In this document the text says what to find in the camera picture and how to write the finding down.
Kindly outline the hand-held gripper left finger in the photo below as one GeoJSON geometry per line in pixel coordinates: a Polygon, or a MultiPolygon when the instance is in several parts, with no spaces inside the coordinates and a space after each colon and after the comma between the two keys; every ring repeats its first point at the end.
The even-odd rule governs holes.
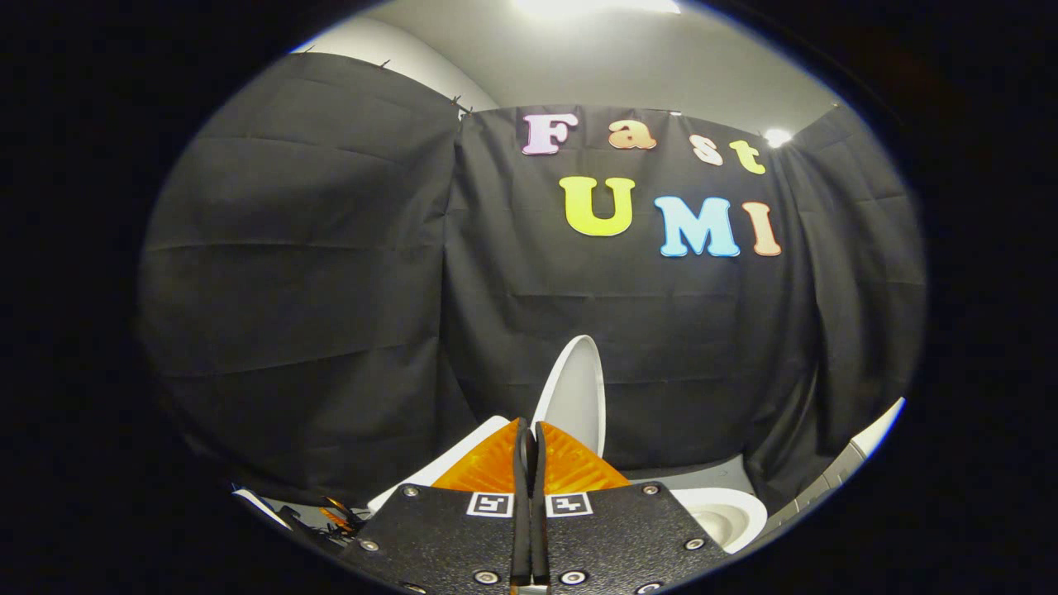
{"type": "Polygon", "coordinates": [[[368,505],[341,564],[401,593],[513,594],[531,580],[525,419],[492,417],[368,505]]]}

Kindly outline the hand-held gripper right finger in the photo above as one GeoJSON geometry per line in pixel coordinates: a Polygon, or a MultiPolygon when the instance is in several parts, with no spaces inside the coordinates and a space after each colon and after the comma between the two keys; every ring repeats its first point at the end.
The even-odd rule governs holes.
{"type": "Polygon", "coordinates": [[[630,483],[539,421],[532,579],[549,594],[645,594],[690,583],[728,554],[661,483],[630,483]]]}

